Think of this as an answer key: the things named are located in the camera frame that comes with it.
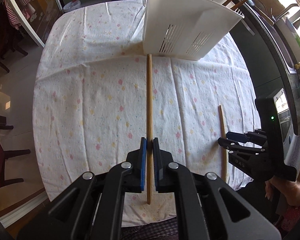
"floral tablecloth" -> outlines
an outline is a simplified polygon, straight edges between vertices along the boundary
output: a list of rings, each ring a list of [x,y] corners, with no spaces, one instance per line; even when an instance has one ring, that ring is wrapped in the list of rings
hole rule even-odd
[[[101,3],[64,14],[51,30],[34,88],[37,160],[50,200],[83,172],[123,162],[146,136],[146,0]],[[230,34],[200,61],[153,57],[154,136],[192,172],[221,175],[218,106],[226,130],[260,128],[255,93]],[[234,189],[250,178],[228,163]],[[176,215],[173,194],[126,194],[122,226]]]

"sink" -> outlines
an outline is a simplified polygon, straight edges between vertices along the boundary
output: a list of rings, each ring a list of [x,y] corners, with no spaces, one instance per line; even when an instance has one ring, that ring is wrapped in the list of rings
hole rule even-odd
[[[286,61],[286,67],[287,70],[290,74],[295,74],[297,73],[297,71],[294,68],[294,65],[297,64],[298,62],[296,61],[296,59],[294,58],[294,55],[292,56],[294,58],[294,61],[292,60],[290,53],[292,52],[289,45],[286,42],[286,45],[284,44],[282,38],[280,35],[282,35],[280,29],[274,25],[274,27],[272,27],[266,20],[264,20],[262,17],[260,17],[260,19],[262,20],[262,22],[264,23],[264,25],[266,26],[266,28],[269,30],[269,32],[271,33],[272,37],[274,38],[275,42],[277,43],[285,61]]]

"white plastic basket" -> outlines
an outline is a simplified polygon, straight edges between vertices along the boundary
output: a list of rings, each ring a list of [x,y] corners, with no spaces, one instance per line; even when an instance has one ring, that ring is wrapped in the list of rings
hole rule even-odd
[[[241,19],[226,0],[147,0],[143,51],[153,56],[199,60]]]

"tile floor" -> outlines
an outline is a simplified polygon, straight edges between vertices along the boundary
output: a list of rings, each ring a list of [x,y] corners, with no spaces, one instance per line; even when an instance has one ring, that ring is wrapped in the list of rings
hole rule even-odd
[[[0,210],[43,188],[32,130],[33,90],[42,48],[30,37],[19,45],[28,56],[9,51],[2,62],[10,73],[0,68],[0,115],[14,126],[13,130],[0,130],[0,143],[3,150],[30,149],[31,154],[6,160],[5,179],[23,178],[24,182],[0,188]]]

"kitchen counter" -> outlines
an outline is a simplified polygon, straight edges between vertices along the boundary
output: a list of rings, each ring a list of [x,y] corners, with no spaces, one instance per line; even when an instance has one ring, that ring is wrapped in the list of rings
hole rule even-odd
[[[239,22],[230,33],[246,61],[256,95],[265,92],[270,94],[276,88],[283,87],[289,103],[294,132],[300,135],[300,98],[297,92],[300,79],[296,73],[291,74],[287,68],[297,62],[291,57],[287,59],[287,63],[284,57],[284,55],[287,57],[287,54],[280,50],[267,28],[269,26],[250,6],[244,4],[240,10],[245,16],[244,23]]]

